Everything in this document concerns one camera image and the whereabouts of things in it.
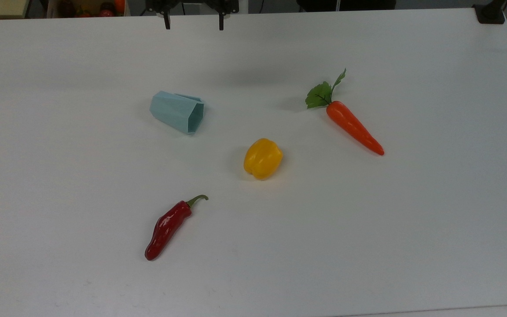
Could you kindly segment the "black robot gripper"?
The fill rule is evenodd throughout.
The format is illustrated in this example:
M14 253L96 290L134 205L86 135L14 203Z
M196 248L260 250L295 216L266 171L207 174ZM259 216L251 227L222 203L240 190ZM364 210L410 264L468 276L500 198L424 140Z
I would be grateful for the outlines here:
M167 30L171 29L169 12L179 4L205 4L218 13L219 30L224 30L225 14L238 13L238 0L145 0L146 9L162 14Z

